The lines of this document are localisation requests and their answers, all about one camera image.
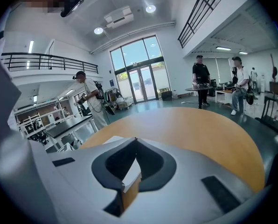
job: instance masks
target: metal railing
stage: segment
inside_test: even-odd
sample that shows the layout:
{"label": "metal railing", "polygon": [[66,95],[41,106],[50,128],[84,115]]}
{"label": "metal railing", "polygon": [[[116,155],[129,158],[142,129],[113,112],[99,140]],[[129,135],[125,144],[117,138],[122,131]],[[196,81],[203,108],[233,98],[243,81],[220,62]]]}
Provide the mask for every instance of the metal railing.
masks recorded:
{"label": "metal railing", "polygon": [[184,48],[221,0],[197,0],[178,40]]}
{"label": "metal railing", "polygon": [[39,53],[2,53],[1,60],[9,71],[19,70],[83,70],[98,74],[97,65],[71,58]]}

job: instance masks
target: black pad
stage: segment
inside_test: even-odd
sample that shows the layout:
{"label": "black pad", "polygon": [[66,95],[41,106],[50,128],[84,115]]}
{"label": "black pad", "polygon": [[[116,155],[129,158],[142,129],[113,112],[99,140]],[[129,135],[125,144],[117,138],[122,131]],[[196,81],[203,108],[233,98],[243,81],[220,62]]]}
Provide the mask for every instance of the black pad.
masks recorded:
{"label": "black pad", "polygon": [[176,171],[176,161],[168,153],[138,139],[136,159],[141,169],[139,192],[155,191],[164,187]]}
{"label": "black pad", "polygon": [[68,164],[71,162],[74,162],[75,160],[73,158],[65,158],[65,159],[60,159],[60,160],[56,160],[53,161],[52,163],[54,164],[55,167],[59,167],[62,166],[64,164]]}
{"label": "black pad", "polygon": [[175,174],[176,161],[170,154],[136,138],[98,156],[92,163],[92,173],[103,187],[121,191],[122,180],[135,158],[142,175],[139,192],[159,190]]}
{"label": "black pad", "polygon": [[224,213],[240,205],[237,198],[215,176],[203,178],[201,181]]}

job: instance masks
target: person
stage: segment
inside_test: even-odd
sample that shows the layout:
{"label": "person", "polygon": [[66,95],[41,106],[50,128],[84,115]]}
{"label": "person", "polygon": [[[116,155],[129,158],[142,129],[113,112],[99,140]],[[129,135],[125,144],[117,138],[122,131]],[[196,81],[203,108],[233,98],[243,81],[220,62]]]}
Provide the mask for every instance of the person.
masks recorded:
{"label": "person", "polygon": [[232,93],[232,112],[231,115],[236,115],[238,112],[237,103],[239,104],[239,111],[243,111],[243,98],[247,94],[248,82],[249,82],[249,73],[246,68],[242,66],[241,58],[234,57],[232,58],[234,66],[237,68],[237,86],[236,90]]}
{"label": "person", "polygon": [[94,81],[90,78],[86,78],[86,74],[83,71],[79,71],[76,74],[76,80],[78,83],[84,83],[87,96],[82,100],[87,101],[87,105],[93,116],[94,123],[98,130],[107,126],[107,123],[103,115],[103,107],[101,102],[97,99],[98,89]]}
{"label": "person", "polygon": [[255,71],[255,68],[252,68],[251,71],[251,79],[252,79],[252,89],[257,92],[257,73]]}
{"label": "person", "polygon": [[[203,56],[198,55],[196,57],[197,63],[193,65],[193,82],[197,82],[198,84],[210,83],[209,70],[206,65],[202,63],[202,58]],[[202,105],[209,106],[207,96],[208,90],[198,91],[198,109],[201,109]]]}

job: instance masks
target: desk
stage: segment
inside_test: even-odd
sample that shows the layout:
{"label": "desk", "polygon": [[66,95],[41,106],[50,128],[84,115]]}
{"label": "desk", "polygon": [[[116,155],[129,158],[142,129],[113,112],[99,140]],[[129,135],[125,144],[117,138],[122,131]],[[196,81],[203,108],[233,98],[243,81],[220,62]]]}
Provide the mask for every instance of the desk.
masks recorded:
{"label": "desk", "polygon": [[264,165],[252,138],[232,120],[207,110],[161,108],[120,119],[92,135],[80,148],[112,136],[138,137],[206,155],[244,180],[253,191],[264,187]]}
{"label": "desk", "polygon": [[222,90],[222,91],[215,91],[215,102],[217,103],[218,101],[217,101],[217,94],[218,93],[223,93],[223,94],[225,94],[226,96],[228,96],[229,94],[231,94],[232,95],[232,91],[230,91],[230,90]]}
{"label": "desk", "polygon": [[88,124],[90,122],[93,131],[97,132],[97,129],[93,123],[92,116],[85,116],[85,117],[77,117],[77,118],[70,118],[66,121],[63,121],[56,125],[55,127],[47,130],[47,134],[52,138],[51,141],[55,148],[58,150],[58,147],[54,143],[53,139],[56,139],[60,147],[63,147],[63,143],[61,141],[61,138],[63,138],[66,135],[69,135],[70,133],[73,133],[73,136],[77,138],[75,130],[78,130],[82,126]]}
{"label": "desk", "polygon": [[[268,110],[270,107],[270,101],[273,102],[272,109],[271,109],[271,115],[268,114]],[[278,104],[278,95],[274,95],[271,93],[265,94],[264,109],[262,111],[261,118],[260,119],[256,118],[256,119],[278,133],[278,120],[274,120],[275,113],[273,115],[274,102],[277,102],[277,104]]]}

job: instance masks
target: gray floor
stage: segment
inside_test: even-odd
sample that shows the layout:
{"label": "gray floor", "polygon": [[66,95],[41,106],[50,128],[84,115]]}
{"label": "gray floor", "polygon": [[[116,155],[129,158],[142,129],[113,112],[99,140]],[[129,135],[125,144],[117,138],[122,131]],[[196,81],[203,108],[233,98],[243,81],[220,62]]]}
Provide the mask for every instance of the gray floor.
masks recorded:
{"label": "gray floor", "polygon": [[[261,102],[263,97],[258,98],[258,103]],[[144,112],[147,110],[154,110],[160,109],[164,107],[193,107],[197,108],[198,104],[182,104],[183,101],[191,101],[196,102],[197,97],[185,97],[180,99],[175,99],[173,101],[151,101],[146,103],[141,103],[137,105],[132,105],[129,110],[124,111],[117,111],[116,115],[112,116],[108,114],[108,118],[105,117],[107,123],[112,123],[118,119],[124,118],[128,115],[136,114],[139,112]],[[219,95],[218,101],[223,101],[223,95]],[[266,127],[265,125],[261,124],[259,121],[255,120],[254,117],[261,116],[263,106],[256,105],[255,107],[251,106],[247,108],[246,111],[249,109],[249,113],[245,114],[237,114],[236,116],[231,116],[231,108],[222,104],[222,103],[215,103],[215,98],[208,98],[208,102],[211,104],[209,107],[204,107],[204,109],[216,112],[221,114],[234,122],[240,125],[254,140],[256,143],[259,152],[262,156],[264,162],[264,170],[265,170],[265,177],[266,181],[271,169],[272,162],[276,154],[278,154],[278,134],[271,130],[270,128]],[[80,137],[81,142],[85,142],[90,136],[94,134],[93,130],[89,131],[88,128],[82,127],[77,131],[78,136]],[[72,142],[74,139],[71,136],[67,136],[63,138],[63,143]],[[47,152],[55,152],[55,148],[52,147],[47,150]]]}

